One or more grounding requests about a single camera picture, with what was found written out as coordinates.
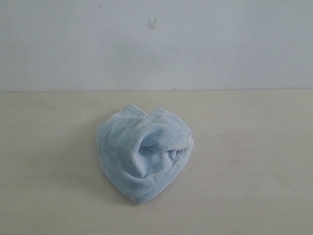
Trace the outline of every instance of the white wall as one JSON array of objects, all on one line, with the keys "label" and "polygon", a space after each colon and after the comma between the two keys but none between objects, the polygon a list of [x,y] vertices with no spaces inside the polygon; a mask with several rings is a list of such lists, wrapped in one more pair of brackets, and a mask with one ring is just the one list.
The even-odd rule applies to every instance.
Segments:
[{"label": "white wall", "polygon": [[0,91],[312,87],[312,0],[0,1]]}]

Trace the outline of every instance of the light blue towel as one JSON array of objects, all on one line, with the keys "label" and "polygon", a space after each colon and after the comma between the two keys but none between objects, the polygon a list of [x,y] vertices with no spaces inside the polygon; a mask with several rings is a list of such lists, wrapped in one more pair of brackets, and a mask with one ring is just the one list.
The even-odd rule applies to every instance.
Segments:
[{"label": "light blue towel", "polygon": [[96,145],[111,182],[133,201],[146,203],[184,168],[193,139],[174,114],[157,108],[148,115],[130,105],[98,125]]}]

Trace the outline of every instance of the beige table surface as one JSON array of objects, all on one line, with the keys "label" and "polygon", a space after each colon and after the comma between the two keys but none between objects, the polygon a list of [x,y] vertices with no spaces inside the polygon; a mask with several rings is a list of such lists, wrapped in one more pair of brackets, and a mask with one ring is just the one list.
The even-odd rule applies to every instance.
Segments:
[{"label": "beige table surface", "polygon": [[[101,172],[95,127],[135,104],[193,132],[141,206]],[[0,235],[313,235],[313,91],[0,94]]]}]

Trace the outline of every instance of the towel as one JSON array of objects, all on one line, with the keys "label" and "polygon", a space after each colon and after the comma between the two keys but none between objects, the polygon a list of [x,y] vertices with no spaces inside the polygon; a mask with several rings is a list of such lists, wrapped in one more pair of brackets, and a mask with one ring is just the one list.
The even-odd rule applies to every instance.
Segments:
[{"label": "towel", "polygon": [[156,197],[188,161],[193,139],[176,115],[134,105],[115,113],[96,129],[101,168],[118,190],[138,204]]}]

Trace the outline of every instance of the cloth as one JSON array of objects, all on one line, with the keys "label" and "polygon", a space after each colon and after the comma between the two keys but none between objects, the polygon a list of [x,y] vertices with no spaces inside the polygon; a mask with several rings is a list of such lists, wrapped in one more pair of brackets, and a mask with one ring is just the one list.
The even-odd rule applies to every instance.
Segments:
[{"label": "cloth", "polygon": [[187,163],[193,139],[176,115],[160,107],[148,115],[130,105],[97,126],[96,146],[105,175],[141,204],[175,180]]}]

